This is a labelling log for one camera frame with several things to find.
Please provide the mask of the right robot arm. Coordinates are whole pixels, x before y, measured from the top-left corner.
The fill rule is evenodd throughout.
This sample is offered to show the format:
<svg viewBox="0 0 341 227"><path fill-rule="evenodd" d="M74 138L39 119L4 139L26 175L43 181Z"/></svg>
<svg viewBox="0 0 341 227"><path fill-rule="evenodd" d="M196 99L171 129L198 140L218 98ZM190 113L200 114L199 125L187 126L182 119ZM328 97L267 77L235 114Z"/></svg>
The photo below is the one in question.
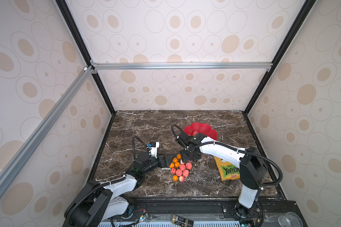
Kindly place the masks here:
<svg viewBox="0 0 341 227"><path fill-rule="evenodd" d="M177 135L174 128L180 127L173 124L171 130L177 143L183 147L181 150L183 161L197 162L202 154L208 154L223 159L239 169L242 189L235 211L240 218L247 218L251 214L254 202L258 200L260 192L265 187L277 185L283 179L280 167L269 158L260 155L255 147L237 148L216 141L205 134L197 133L192 136L183 130ZM277 170L278 178L273 182L263 183L267 162Z"/></svg>

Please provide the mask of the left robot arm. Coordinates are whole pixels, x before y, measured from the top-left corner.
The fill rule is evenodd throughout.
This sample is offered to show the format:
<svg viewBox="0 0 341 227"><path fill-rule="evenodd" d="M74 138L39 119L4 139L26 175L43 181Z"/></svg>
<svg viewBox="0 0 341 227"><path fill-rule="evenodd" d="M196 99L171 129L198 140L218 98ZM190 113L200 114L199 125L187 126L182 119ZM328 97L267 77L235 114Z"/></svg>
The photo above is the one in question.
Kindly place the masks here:
<svg viewBox="0 0 341 227"><path fill-rule="evenodd" d="M133 163L122 177L104 183L96 180L86 183L65 211L63 226L97 227L113 216L132 215L134 202L125 193L140 187L147 173L171 164L166 155L158 154L159 142L143 145L146 151L133 153Z"/></svg>

